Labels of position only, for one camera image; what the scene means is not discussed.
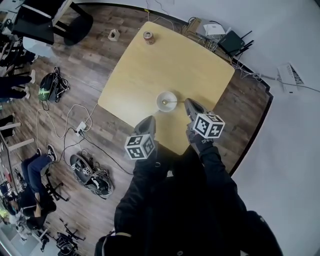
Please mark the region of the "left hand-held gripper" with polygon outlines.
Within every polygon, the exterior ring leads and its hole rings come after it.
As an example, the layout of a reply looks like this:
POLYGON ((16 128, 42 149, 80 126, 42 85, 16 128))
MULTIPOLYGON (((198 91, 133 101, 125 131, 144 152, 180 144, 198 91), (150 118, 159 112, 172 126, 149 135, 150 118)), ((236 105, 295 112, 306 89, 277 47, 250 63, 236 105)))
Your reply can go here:
POLYGON ((156 119, 148 116, 140 121, 126 138, 124 149, 131 160, 146 160, 156 149, 156 119))

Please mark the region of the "person's right hand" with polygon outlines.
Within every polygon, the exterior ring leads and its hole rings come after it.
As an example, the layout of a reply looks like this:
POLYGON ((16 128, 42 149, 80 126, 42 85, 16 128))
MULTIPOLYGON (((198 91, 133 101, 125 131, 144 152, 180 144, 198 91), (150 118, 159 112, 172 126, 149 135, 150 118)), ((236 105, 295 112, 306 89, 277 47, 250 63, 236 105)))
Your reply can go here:
POLYGON ((186 130, 186 136, 189 144, 195 150, 200 159, 204 155, 211 154, 215 151, 214 141, 212 139, 202 137, 189 127, 186 130))

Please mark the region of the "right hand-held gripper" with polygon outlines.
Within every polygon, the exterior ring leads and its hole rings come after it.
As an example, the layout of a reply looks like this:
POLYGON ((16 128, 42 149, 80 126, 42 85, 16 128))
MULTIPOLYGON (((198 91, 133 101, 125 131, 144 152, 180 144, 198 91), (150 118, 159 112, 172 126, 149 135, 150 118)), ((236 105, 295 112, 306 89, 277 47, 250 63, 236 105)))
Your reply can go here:
POLYGON ((217 139, 225 127, 225 122, 220 116, 208 113, 208 110, 194 99, 184 101, 187 116, 191 120, 191 130, 205 139, 217 139))

